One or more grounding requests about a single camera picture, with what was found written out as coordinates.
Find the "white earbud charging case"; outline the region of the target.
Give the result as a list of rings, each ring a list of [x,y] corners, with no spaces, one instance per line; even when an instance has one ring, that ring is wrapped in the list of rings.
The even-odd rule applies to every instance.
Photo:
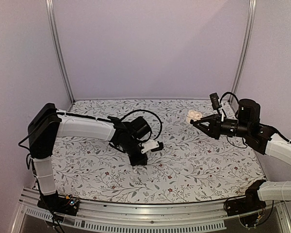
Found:
[[[200,112],[195,110],[189,110],[186,115],[185,121],[186,123],[190,124],[191,120],[197,121],[200,120],[202,117],[203,115]]]

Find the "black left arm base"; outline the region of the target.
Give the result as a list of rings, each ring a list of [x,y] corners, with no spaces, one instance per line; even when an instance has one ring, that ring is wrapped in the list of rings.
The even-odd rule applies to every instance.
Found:
[[[37,206],[48,210],[50,213],[60,213],[76,216],[79,210],[80,198],[72,195],[60,196],[56,191],[51,195],[44,195],[40,190],[40,199]]]

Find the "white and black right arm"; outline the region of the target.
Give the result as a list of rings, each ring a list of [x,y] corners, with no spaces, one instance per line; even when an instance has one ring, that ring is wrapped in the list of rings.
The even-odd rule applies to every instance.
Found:
[[[275,127],[262,124],[259,115],[258,103],[251,99],[241,99],[238,102],[236,119],[217,113],[200,120],[191,120],[190,124],[214,139],[219,139],[222,135],[240,137],[254,151],[291,165],[291,140]],[[246,189],[241,207],[244,211],[251,212],[260,201],[268,200],[291,201],[291,181],[255,181]]]

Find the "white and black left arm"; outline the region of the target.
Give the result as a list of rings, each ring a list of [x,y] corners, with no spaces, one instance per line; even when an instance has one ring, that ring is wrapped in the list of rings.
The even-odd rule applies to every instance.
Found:
[[[109,142],[120,147],[129,156],[132,166],[146,165],[147,155],[141,139],[150,133],[150,126],[139,116],[133,121],[109,116],[106,119],[83,116],[58,110],[53,103],[47,103],[28,126],[27,136],[19,142],[27,149],[33,160],[36,178],[43,202],[51,210],[62,207],[62,199],[56,195],[51,156],[58,137],[82,137]]]

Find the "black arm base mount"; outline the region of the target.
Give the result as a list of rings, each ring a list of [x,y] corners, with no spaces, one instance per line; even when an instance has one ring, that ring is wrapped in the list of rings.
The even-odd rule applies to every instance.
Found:
[[[224,202],[224,210],[228,216],[257,211],[266,207],[266,202],[260,200],[258,196],[259,187],[266,180],[257,180],[253,182],[245,191],[245,196],[242,198],[228,198]]]

